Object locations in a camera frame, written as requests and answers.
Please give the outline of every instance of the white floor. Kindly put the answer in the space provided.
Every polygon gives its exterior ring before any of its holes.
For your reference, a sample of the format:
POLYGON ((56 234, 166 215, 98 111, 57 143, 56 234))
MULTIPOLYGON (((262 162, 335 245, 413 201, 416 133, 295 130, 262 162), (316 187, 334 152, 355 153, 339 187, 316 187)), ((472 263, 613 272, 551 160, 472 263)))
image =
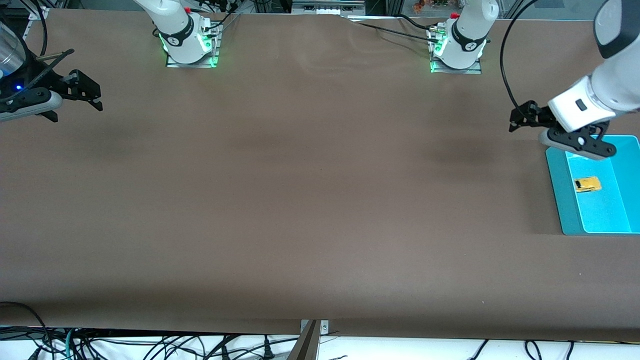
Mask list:
MULTIPOLYGON (((270 340, 291 338, 294 336, 270 336, 270 340)), ((217 344, 221 337, 208 336, 202 338, 206 351, 217 344)), ((118 338, 118 341, 149 341, 157 342, 160 338, 118 338)), ((241 336, 227 346, 229 351, 237 348, 252 348, 263 344, 263 336, 241 336)), ((423 359, 423 360, 467 360, 471 358, 481 340, 436 340, 436 339, 399 339, 399 338, 352 338, 338 336, 323 336, 319 347, 318 360, 395 360, 395 359, 423 359)), ((93 343, 108 360, 142 360, 151 346, 114 345, 110 343, 93 343)), ((196 340, 186 344, 188 348, 202 353, 200 343, 196 340)), ((294 341, 272 345, 274 354, 283 354, 292 349, 294 341)), ((569 349, 568 343, 539 341, 538 346, 544 360, 565 360, 569 349)), ((29 340, 0 341, 0 360, 27 360, 33 353, 35 344, 29 340)), ((531 351, 537 357, 533 347, 531 351)), ((231 359, 240 353, 231 354, 231 359)), ((162 359, 159 354, 156 360, 162 359)), ((256 359, 257 356, 247 355, 242 359, 256 359)), ((51 359, 50 354, 40 354, 39 359, 51 359)), ((176 352, 171 360, 191 360, 193 354, 176 352)), ((478 360, 528 360, 524 351, 523 341, 491 340, 485 346, 478 360)), ((640 345, 622 345, 606 343, 576 343, 570 360, 595 359, 640 359, 640 345)))

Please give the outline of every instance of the metal frame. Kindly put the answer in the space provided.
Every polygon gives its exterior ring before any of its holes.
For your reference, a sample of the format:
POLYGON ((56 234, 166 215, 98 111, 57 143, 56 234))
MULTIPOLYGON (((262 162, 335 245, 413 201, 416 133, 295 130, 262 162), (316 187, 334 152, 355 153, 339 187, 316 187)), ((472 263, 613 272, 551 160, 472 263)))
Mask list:
POLYGON ((287 360, 316 360, 321 332, 322 320, 309 320, 287 360))
MULTIPOLYGON (((44 18, 46 19, 49 16, 49 8, 46 7, 42 7, 42 15, 44 15, 44 18)), ((24 39, 25 41, 27 40, 27 34, 29 34, 29 30, 31 30, 31 27, 33 26, 33 22, 34 21, 41 21, 40 20, 40 16, 39 14, 29 14, 29 22, 27 23, 27 27, 24 28, 24 34, 22 34, 22 39, 24 39)))
MULTIPOLYGON (((69 0, 42 0, 42 8, 66 8, 69 0)), ((25 9, 29 14, 39 19, 38 10, 30 0, 12 0, 9 2, 7 9, 25 9)))
POLYGON ((272 0, 254 0, 255 12, 257 13, 270 13, 272 0))
POLYGON ((387 6, 385 7, 385 15, 395 15, 402 12, 404 6, 404 0, 385 0, 387 6))
POLYGON ((502 17, 504 19, 512 19, 516 15, 518 9, 522 7, 525 2, 526 0, 500 0, 500 9, 503 9, 501 11, 502 17))
POLYGON ((367 15, 364 0, 293 0, 292 14, 334 14, 343 17, 367 15))

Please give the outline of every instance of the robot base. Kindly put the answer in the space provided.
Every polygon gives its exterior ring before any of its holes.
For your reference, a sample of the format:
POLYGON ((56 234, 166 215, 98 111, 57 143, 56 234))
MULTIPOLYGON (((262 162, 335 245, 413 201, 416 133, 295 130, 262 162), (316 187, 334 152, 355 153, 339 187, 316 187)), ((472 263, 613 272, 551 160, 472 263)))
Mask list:
POLYGON ((438 24, 438 26, 431 26, 427 30, 427 38, 438 40, 438 42, 429 42, 429 57, 431 58, 431 72, 445 72, 447 74, 482 74, 482 67, 480 66, 480 59, 476 60, 473 65, 466 69, 454 69, 445 65, 444 62, 434 52, 438 46, 442 46, 444 42, 444 33, 446 25, 444 22, 438 24))
POLYGON ((204 40, 205 42, 211 42, 211 51, 205 56, 203 56, 200 60, 190 63, 184 64, 175 61, 169 54, 166 56, 166 66, 167 67, 185 67, 192 69, 208 69, 212 67, 218 66, 218 57, 220 56, 220 45, 222 42, 222 29, 224 25, 219 25, 218 27, 210 30, 210 39, 204 40))

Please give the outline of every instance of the yellow toy car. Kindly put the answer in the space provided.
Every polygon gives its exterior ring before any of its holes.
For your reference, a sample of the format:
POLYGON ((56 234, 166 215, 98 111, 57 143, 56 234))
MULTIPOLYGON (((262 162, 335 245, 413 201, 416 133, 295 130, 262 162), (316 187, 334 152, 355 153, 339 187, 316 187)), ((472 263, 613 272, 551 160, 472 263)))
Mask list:
POLYGON ((596 176, 583 177, 582 179, 574 180, 575 191, 579 193, 596 192, 602 190, 602 184, 596 176))

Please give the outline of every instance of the metal bracket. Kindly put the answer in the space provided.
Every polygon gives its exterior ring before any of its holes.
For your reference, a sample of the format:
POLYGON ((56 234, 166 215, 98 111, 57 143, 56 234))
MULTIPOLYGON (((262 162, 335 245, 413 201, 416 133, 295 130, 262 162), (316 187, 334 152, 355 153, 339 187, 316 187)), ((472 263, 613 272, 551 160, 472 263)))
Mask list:
MULTIPOLYGON (((42 15, 44 15, 44 18, 46 19, 49 16, 49 8, 42 6, 42 15)), ((34 21, 40 21, 40 16, 37 13, 33 14, 30 12, 29 22, 27 23, 27 27, 24 28, 24 33, 22 34, 23 40, 27 40, 27 34, 29 33, 29 30, 31 30, 34 21)))
MULTIPOLYGON (((300 334, 305 330, 305 326, 309 323, 309 320, 300 320, 300 334)), ((320 320, 320 335, 327 335, 329 333, 329 320, 320 320)))
POLYGON ((303 326, 304 330, 293 345, 287 360, 316 360, 318 345, 320 342, 320 332, 322 331, 322 321, 326 320, 302 320, 307 321, 303 326))

